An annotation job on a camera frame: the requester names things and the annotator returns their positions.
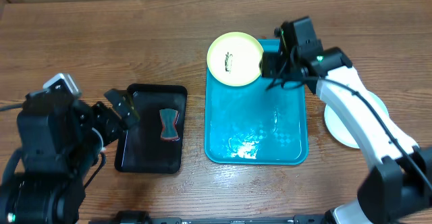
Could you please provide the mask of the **red green sponge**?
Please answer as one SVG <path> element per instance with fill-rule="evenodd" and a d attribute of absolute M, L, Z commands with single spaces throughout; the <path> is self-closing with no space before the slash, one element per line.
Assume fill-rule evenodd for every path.
<path fill-rule="evenodd" d="M 164 141 L 176 141 L 180 137 L 176 128 L 178 121 L 178 111 L 175 109 L 161 109 L 159 111 L 161 118 L 161 139 Z"/>

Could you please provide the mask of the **yellow-rim plate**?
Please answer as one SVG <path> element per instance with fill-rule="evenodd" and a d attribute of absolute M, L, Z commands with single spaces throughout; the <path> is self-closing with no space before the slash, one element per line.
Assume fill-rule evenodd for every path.
<path fill-rule="evenodd" d="M 244 32 L 228 32 L 216 38 L 207 52 L 211 75 L 227 86 L 245 86 L 261 74 L 264 49 L 253 36 Z"/>

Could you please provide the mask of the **blue-rim white plate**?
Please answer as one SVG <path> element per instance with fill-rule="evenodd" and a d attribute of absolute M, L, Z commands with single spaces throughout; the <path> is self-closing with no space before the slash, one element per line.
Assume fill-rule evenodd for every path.
<path fill-rule="evenodd" d="M 358 95 L 340 90 L 335 95 L 341 99 L 328 98 L 324 120 L 331 135 L 351 148 L 371 147 L 374 140 L 388 140 L 388 136 L 369 107 Z"/>

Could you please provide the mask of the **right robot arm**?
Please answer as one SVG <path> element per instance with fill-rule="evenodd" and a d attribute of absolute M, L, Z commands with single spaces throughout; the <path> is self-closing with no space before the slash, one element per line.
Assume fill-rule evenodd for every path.
<path fill-rule="evenodd" d="M 369 174 L 352 202 L 327 211 L 322 223 L 397 223 L 431 208 L 431 149 L 422 149 L 371 98 L 348 56 L 324 49 L 308 17 L 275 29 L 277 52 L 265 52 L 269 88 L 296 82 L 331 107 L 361 150 Z"/>

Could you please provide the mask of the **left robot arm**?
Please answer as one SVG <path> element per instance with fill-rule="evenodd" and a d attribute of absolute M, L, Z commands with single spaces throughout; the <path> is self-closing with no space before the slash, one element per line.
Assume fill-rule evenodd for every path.
<path fill-rule="evenodd" d="M 45 89 L 27 95 L 17 125 L 22 145 L 1 179 L 2 223 L 76 223 L 87 177 L 103 167 L 103 147 L 135 126 L 140 117 L 132 97 L 111 89 L 93 106 L 66 91 Z"/>

